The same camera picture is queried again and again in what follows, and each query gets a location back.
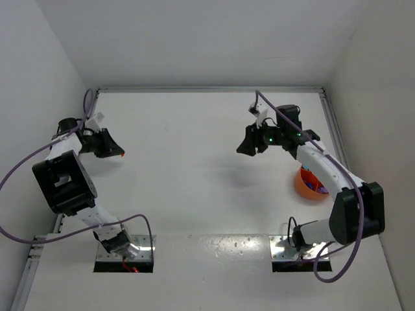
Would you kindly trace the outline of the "purple lego plate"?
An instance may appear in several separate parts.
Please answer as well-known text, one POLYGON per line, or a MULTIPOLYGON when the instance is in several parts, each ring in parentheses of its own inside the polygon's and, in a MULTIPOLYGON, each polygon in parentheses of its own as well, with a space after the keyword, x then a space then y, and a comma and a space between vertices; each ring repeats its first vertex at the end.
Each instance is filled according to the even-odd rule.
POLYGON ((328 190, 325 187, 318 187, 316 192, 319 194, 328 194, 328 190))

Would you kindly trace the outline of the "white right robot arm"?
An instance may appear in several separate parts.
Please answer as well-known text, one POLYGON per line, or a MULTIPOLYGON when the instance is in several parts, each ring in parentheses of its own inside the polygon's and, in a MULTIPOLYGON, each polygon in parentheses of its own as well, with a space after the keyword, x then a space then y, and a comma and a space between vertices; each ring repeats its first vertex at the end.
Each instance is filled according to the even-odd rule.
POLYGON ((267 108, 252 104, 256 121, 245 129, 237 152, 248 156, 263 153, 269 146, 280 146, 307 167, 334 200, 329 218, 297 225, 292 232, 294 248, 301 250, 314 243, 356 241, 359 228, 367 238, 385 230, 385 205, 382 187, 358 178, 333 158, 312 130, 303 130, 300 109, 295 105, 278 107, 276 122, 267 124, 267 108))

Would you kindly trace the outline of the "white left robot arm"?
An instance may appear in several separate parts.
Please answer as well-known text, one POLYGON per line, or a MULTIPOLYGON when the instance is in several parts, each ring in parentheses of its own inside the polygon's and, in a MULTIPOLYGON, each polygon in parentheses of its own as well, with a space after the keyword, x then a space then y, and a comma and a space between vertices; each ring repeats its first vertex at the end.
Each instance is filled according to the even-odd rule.
POLYGON ((123 156, 125 151, 100 126, 101 113, 84 125, 75 118, 58 123, 58 133, 44 161, 32 171, 51 210, 72 216, 93 227, 93 234, 108 253, 133 259, 139 252, 128 229, 97 201, 95 185, 80 161, 80 154, 98 158, 123 156))

